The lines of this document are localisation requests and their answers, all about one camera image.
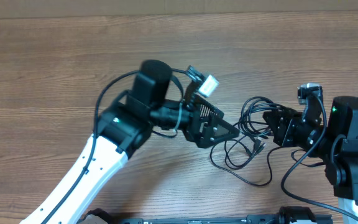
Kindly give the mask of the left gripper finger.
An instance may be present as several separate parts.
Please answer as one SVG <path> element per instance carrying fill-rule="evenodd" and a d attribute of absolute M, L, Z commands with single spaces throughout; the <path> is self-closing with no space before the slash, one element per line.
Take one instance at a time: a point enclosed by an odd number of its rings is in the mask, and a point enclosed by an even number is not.
<path fill-rule="evenodd" d="M 218 118 L 223 118 L 224 113 L 219 110 L 217 107 L 213 106 L 211 103 L 204 99 L 198 99 L 197 102 L 198 108 L 200 109 L 200 118 L 207 118 L 211 114 L 216 115 Z"/>
<path fill-rule="evenodd" d="M 228 141 L 239 136 L 239 130 L 217 115 L 210 115 L 201 122 L 198 147 L 211 147 L 220 142 Z"/>

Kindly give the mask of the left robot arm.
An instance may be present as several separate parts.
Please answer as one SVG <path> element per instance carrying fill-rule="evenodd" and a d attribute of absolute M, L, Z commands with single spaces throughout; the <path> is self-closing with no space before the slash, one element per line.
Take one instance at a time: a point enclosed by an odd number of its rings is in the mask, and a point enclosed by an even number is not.
<path fill-rule="evenodd" d="M 166 97 L 170 84 L 179 85 L 177 71 L 159 60 L 145 60 L 132 72 L 131 89 L 121 92 L 105 109 L 94 110 L 94 128 L 84 149 L 52 193 L 26 223 L 76 223 L 104 185 L 121 170 L 154 133 L 165 138 L 181 131 L 199 148 L 209 148 L 239 135 L 224 114 L 207 99 L 218 87 L 212 75 L 188 67 L 190 79 L 178 101 Z"/>

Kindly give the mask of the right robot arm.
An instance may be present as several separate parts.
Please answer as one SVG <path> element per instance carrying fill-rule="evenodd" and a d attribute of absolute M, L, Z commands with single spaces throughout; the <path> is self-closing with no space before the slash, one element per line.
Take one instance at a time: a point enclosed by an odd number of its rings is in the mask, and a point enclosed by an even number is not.
<path fill-rule="evenodd" d="M 344 223 L 358 223 L 358 97 L 335 97 L 330 113 L 324 108 L 320 91 L 300 90 L 298 98 L 304 111 L 268 111 L 263 119 L 273 132 L 274 143 L 300 147 L 305 157 L 322 160 L 338 206 L 292 193 L 288 196 L 341 213 Z"/>

